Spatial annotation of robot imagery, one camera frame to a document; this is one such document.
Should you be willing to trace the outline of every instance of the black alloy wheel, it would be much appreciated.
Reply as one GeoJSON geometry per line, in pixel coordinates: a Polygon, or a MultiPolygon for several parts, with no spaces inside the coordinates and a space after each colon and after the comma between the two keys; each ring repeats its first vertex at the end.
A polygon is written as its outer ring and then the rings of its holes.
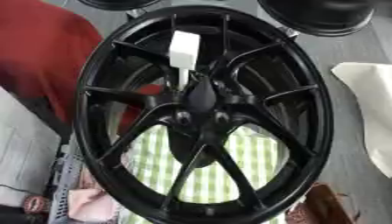
{"type": "Polygon", "coordinates": [[[159,224],[267,221],[310,189],[333,139],[329,94],[304,51],[259,18],[220,7],[165,8],[120,27],[85,65],[76,102],[74,131],[89,170],[121,204],[159,224]],[[175,31],[201,36],[198,64],[183,91],[167,56],[175,31]],[[158,94],[138,91],[151,83],[160,83],[158,94]],[[116,140],[108,133],[114,103],[140,109],[116,140]],[[171,152],[182,164],[166,195],[142,184],[121,161],[132,141],[157,124],[167,127],[171,152]],[[267,130],[290,153],[261,189],[252,187],[224,147],[234,130],[248,124],[267,130]],[[237,184],[239,198],[179,200],[190,173],[213,161],[237,184]]]}
{"type": "Polygon", "coordinates": [[[299,32],[324,37],[352,34],[374,13],[370,0],[258,0],[274,19],[299,32]]]}
{"type": "Polygon", "coordinates": [[[83,4],[105,11],[130,11],[147,7],[161,0],[79,0],[83,4]]]}

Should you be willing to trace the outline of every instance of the red fabric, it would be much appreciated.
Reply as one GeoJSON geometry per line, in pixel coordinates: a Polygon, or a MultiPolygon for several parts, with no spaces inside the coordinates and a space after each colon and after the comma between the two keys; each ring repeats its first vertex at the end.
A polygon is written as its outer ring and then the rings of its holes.
{"type": "Polygon", "coordinates": [[[0,85],[22,98],[46,96],[72,121],[80,70],[101,41],[84,18],[39,0],[0,0],[0,85]]]}

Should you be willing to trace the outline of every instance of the green checkered cloth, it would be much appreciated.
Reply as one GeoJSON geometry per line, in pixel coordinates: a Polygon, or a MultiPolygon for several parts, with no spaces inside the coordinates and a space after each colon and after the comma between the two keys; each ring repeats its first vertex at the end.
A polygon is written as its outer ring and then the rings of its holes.
{"type": "MultiPolygon", "coordinates": [[[[261,188],[273,178],[277,167],[275,139],[242,126],[230,135],[225,146],[255,189],[261,188]]],[[[144,132],[124,156],[129,172],[161,194],[169,192],[181,168],[181,163],[170,151],[168,134],[164,126],[154,126],[144,132]]],[[[184,202],[201,204],[236,200],[238,197],[235,182],[217,162],[195,169],[179,195],[184,202]]],[[[118,222],[150,223],[125,208],[120,209],[118,222]]],[[[285,223],[284,215],[281,214],[265,223],[285,223]]]]}

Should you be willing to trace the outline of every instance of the white block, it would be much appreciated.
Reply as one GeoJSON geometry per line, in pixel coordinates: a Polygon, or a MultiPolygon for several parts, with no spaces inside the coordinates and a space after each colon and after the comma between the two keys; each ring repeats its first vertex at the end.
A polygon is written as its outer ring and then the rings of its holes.
{"type": "Polygon", "coordinates": [[[175,31],[169,49],[172,67],[194,70],[199,56],[200,35],[175,31]]]}

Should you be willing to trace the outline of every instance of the concrete floor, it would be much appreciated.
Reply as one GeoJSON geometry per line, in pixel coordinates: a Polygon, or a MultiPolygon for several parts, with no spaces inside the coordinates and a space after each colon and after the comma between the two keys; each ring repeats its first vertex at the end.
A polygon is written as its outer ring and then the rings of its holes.
{"type": "MultiPolygon", "coordinates": [[[[61,5],[64,0],[48,1],[61,5]]],[[[231,7],[276,23],[258,7],[256,0],[227,1],[231,7]]],[[[181,3],[214,2],[181,0],[181,3]]],[[[169,4],[163,1],[155,7],[169,4]]],[[[66,8],[87,18],[103,37],[126,21],[123,12],[96,10],[76,0],[69,0],[66,8]]],[[[342,202],[352,216],[360,211],[360,224],[392,223],[392,180],[384,177],[370,162],[364,148],[361,112],[355,96],[331,74],[330,69],[347,61],[389,63],[392,60],[391,41],[392,19],[383,16],[375,17],[368,27],[347,37],[316,38],[301,34],[297,39],[323,74],[334,106],[335,138],[331,157],[320,181],[329,183],[337,193],[350,196],[342,202]]]]}

